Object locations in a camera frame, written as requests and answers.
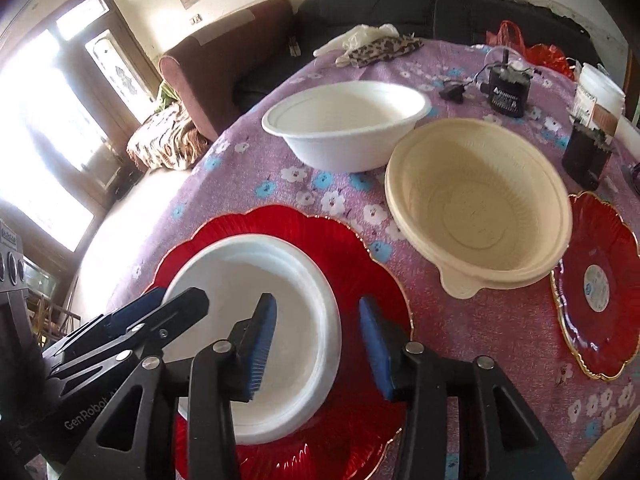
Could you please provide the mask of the red plastic bag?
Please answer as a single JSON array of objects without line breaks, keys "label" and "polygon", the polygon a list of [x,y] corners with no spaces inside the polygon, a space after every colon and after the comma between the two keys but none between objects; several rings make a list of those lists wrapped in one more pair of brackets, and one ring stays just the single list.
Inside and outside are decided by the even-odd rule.
[{"label": "red plastic bag", "polygon": [[518,52],[530,64],[554,70],[570,80],[575,79],[574,68],[559,47],[555,44],[528,46],[521,29],[512,21],[502,21],[498,32],[486,32],[486,44],[491,47],[509,47]]}]

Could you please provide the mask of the white plastic tub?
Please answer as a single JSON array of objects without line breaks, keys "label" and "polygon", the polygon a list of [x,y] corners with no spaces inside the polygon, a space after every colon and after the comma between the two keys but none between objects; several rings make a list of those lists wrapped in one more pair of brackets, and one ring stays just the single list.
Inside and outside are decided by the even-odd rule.
[{"label": "white plastic tub", "polygon": [[585,63],[579,73],[570,114],[578,124],[614,136],[625,101],[625,93],[607,74]]}]

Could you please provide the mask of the wooden glass door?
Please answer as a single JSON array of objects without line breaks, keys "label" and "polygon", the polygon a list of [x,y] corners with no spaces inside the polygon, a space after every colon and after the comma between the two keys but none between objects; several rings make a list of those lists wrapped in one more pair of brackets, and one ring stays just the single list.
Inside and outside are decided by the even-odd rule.
[{"label": "wooden glass door", "polygon": [[126,147],[151,115],[160,74],[115,0],[67,0],[3,62],[44,176],[25,212],[29,259],[76,273],[96,231],[136,170]]}]

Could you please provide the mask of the red scalloped glass plate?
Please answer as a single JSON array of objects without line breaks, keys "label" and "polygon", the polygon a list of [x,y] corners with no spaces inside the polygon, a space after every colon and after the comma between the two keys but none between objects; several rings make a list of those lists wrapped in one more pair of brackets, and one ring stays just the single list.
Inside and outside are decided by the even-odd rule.
[{"label": "red scalloped glass plate", "polygon": [[639,352],[639,244],[611,204],[570,196],[573,231],[550,286],[560,332],[582,372],[612,382]]}]

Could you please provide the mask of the black cylindrical motor device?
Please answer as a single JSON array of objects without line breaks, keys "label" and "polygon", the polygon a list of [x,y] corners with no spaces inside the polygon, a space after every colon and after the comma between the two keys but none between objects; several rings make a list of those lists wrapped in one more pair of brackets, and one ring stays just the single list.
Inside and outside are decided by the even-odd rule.
[{"label": "black cylindrical motor device", "polygon": [[515,50],[494,47],[485,58],[477,83],[496,113],[523,118],[534,73]]}]

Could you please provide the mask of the white cloth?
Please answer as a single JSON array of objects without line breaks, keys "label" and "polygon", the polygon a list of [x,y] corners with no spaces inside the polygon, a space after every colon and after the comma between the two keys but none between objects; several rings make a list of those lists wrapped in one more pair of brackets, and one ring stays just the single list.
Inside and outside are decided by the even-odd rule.
[{"label": "white cloth", "polygon": [[366,44],[370,44],[375,40],[385,37],[397,38],[398,36],[399,32],[392,24],[384,24],[380,27],[360,24],[344,32],[344,34],[334,37],[322,47],[314,50],[314,57],[318,58],[321,55],[338,50],[341,50],[343,53],[350,52]]}]

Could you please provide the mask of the beige ribbed plastic bowl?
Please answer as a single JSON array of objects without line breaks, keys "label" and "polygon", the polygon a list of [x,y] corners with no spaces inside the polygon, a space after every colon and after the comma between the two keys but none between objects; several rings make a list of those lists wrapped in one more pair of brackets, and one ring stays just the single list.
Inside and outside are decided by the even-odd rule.
[{"label": "beige ribbed plastic bowl", "polygon": [[549,159],[478,119],[407,134],[390,156],[385,197],[400,232],[457,299],[540,281],[572,236],[570,198]]}]

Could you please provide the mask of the black jar with cork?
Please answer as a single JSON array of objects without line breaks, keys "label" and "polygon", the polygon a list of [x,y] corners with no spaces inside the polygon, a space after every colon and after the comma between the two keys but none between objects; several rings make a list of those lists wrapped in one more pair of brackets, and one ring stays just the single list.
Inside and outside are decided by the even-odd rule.
[{"label": "black jar with cork", "polygon": [[585,191],[595,191],[614,150],[601,129],[574,122],[562,157],[566,173]]}]

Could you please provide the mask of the white foam bowl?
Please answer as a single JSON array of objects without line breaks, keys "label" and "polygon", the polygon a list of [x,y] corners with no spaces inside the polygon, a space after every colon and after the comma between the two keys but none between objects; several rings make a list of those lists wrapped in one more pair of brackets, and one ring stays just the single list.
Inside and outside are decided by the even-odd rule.
[{"label": "white foam bowl", "polygon": [[432,110],[423,93],[383,81],[325,84],[277,102],[262,116],[306,166],[339,174],[382,167]]}]

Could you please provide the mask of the beige shallow plate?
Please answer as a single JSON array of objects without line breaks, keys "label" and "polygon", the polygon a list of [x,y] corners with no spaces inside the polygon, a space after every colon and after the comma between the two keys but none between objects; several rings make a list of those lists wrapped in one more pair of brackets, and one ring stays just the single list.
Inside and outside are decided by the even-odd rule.
[{"label": "beige shallow plate", "polygon": [[639,409],[635,408],[622,422],[605,430],[604,434],[575,467],[573,478],[578,480],[601,479],[608,467],[614,463],[616,456],[620,454],[623,445],[627,443],[638,418]]}]

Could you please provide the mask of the patterned blanket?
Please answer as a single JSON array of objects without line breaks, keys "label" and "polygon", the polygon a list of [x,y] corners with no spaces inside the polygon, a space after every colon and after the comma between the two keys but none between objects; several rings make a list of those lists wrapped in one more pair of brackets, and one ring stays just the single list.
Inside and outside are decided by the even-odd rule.
[{"label": "patterned blanket", "polygon": [[191,169],[208,151],[202,136],[181,102],[150,116],[131,136],[127,154],[141,171]]}]

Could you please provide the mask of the black power adapter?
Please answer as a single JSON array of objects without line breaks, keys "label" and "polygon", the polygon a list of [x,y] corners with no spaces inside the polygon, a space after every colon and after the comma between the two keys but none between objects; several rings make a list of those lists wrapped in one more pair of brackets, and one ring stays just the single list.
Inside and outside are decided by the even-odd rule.
[{"label": "black power adapter", "polygon": [[439,90],[439,96],[448,102],[462,104],[465,94],[465,84],[459,81],[446,81]]}]

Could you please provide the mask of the black leather sofa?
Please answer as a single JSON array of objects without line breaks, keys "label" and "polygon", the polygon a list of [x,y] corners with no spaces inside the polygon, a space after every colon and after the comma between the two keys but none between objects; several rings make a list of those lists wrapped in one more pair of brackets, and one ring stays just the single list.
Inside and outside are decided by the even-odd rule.
[{"label": "black leather sofa", "polygon": [[312,52],[352,27],[392,24],[405,35],[479,44],[503,21],[518,25],[526,46],[554,44],[579,62],[600,61],[589,32],[543,6],[506,0],[305,0],[275,55],[235,84],[242,113],[312,60]]}]

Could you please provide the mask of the leopard print cloth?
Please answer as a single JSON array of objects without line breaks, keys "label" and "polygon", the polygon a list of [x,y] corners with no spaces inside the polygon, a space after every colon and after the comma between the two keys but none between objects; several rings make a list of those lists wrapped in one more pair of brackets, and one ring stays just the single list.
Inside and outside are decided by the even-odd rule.
[{"label": "leopard print cloth", "polygon": [[422,39],[413,36],[383,37],[347,53],[346,65],[363,68],[379,62],[390,62],[422,46]]}]

